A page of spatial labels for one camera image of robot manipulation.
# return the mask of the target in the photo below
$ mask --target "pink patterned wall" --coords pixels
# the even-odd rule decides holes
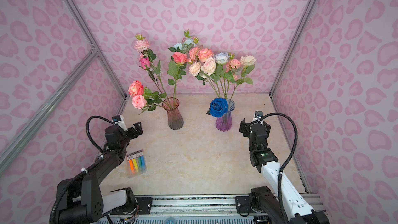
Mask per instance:
[[[167,48],[181,42],[184,30],[189,29],[216,54],[231,51],[238,57],[256,56],[254,84],[238,91],[269,92],[308,0],[75,1],[126,90],[136,79],[153,85],[147,72],[138,67],[138,52],[132,48],[137,32],[150,40],[162,67],[167,68],[172,54]],[[188,75],[178,91],[212,92],[212,88]]]
[[[0,178],[0,223],[48,223],[58,183],[91,165],[98,153],[86,135],[87,119],[110,119],[120,103],[107,73],[94,60]],[[108,126],[98,119],[90,123],[99,145]]]
[[[276,93],[333,223],[398,222],[397,13],[398,0],[320,0]]]
[[[62,0],[0,0],[0,154],[88,53]]]

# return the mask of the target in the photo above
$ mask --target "black bracket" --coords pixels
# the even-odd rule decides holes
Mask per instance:
[[[136,197],[139,205],[138,214],[150,214],[152,208],[152,197]]]
[[[251,209],[250,197],[235,197],[236,212],[238,214],[251,214],[255,213]]]

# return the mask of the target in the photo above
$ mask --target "glass vase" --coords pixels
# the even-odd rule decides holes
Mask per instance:
[[[162,107],[167,111],[167,122],[173,130],[178,130],[184,125],[184,120],[178,111],[180,102],[176,98],[167,98],[163,101]]]
[[[235,109],[235,102],[231,99],[226,99],[228,102],[228,111],[224,113],[221,117],[217,117],[216,127],[222,132],[226,132],[231,129],[232,126],[232,116],[231,112]]]

